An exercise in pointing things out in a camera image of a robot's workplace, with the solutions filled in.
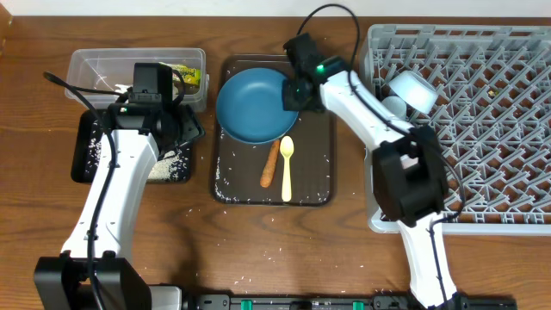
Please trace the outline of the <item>orange carrot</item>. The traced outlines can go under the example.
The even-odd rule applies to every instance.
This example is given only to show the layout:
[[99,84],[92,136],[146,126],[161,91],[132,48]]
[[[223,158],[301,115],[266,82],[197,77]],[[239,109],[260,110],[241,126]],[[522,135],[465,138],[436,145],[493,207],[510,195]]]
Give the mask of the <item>orange carrot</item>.
[[276,170],[276,163],[278,159],[280,144],[281,144],[280,140],[278,139],[275,140],[269,150],[269,155],[265,163],[265,166],[263,167],[263,172],[260,178],[260,185],[263,188],[268,188],[272,183],[275,170]]

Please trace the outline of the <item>yellow plastic spoon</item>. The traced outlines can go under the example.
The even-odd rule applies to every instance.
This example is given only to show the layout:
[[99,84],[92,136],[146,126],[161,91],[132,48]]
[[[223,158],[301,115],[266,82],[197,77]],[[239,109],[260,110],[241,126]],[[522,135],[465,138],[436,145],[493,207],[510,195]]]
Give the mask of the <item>yellow plastic spoon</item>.
[[284,136],[282,138],[280,153],[283,157],[282,200],[284,202],[289,202],[292,199],[290,159],[294,154],[294,142],[290,136]]

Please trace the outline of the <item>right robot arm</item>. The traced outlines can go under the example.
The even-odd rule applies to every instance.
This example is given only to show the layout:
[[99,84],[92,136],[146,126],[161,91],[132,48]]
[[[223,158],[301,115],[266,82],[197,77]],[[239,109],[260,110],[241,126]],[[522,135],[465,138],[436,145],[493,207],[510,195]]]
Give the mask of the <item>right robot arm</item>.
[[286,110],[331,111],[368,151],[371,191],[386,217],[399,226],[411,274],[410,291],[426,309],[449,306],[457,292],[449,273],[441,225],[447,175],[435,131],[414,127],[390,112],[347,62],[326,57],[309,34],[283,46],[294,76],[283,85]]

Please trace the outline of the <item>white rice pile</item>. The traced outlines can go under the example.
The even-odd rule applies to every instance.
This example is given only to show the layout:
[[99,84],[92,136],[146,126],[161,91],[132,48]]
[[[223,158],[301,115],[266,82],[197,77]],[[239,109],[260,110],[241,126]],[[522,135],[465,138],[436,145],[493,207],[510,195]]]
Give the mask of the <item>white rice pile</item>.
[[[90,183],[99,164],[101,155],[102,132],[92,129],[84,160],[82,176],[85,183]],[[152,168],[148,181],[150,183],[185,183],[190,176],[189,161],[191,147],[168,152]]]

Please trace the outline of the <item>dark blue plate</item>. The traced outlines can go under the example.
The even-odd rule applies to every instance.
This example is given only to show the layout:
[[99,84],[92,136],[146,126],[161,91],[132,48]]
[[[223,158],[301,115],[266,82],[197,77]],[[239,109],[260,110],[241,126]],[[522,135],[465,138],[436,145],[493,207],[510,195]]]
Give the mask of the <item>dark blue plate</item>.
[[281,138],[298,119],[283,108],[287,77],[269,68],[250,68],[227,80],[216,101],[220,127],[235,140],[264,144]]

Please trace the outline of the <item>yellow snack wrapper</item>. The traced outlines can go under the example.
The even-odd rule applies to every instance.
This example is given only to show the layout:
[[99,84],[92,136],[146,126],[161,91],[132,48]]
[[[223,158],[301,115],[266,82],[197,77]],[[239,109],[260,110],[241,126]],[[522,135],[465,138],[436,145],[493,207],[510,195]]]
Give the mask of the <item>yellow snack wrapper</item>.
[[183,82],[186,85],[192,85],[199,87],[201,84],[201,70],[187,67],[186,65],[168,64],[168,66],[175,71],[178,71],[183,78]]

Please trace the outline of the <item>white tissue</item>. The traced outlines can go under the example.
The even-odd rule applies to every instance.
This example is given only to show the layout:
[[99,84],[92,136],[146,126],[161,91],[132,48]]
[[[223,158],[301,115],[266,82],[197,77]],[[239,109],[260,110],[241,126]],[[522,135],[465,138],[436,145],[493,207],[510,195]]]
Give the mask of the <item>white tissue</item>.
[[125,84],[117,84],[115,86],[115,92],[120,96],[128,96],[130,93],[133,92],[133,86],[125,85]]

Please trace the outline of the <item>light blue bowl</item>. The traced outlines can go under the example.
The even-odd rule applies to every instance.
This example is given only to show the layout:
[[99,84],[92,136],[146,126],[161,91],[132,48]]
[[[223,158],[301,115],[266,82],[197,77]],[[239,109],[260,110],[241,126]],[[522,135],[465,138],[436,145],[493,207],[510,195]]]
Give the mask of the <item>light blue bowl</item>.
[[425,79],[412,71],[403,71],[388,83],[391,91],[417,111],[428,114],[438,94]]

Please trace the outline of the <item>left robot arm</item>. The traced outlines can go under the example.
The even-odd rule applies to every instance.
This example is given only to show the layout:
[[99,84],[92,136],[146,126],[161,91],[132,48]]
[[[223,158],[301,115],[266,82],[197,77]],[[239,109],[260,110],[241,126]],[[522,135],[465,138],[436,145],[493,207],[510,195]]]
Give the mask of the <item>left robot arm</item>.
[[145,184],[158,158],[204,130],[192,108],[173,103],[90,107],[102,152],[83,212],[57,257],[40,257],[34,284],[46,309],[180,309],[183,291],[149,285],[131,265]]

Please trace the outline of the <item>light blue cup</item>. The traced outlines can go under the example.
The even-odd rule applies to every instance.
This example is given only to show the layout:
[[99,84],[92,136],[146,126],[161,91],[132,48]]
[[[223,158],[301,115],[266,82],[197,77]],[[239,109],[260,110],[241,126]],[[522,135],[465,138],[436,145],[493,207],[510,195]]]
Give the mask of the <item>light blue cup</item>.
[[406,119],[407,104],[398,96],[388,96],[381,104],[393,115],[400,118],[402,121]]

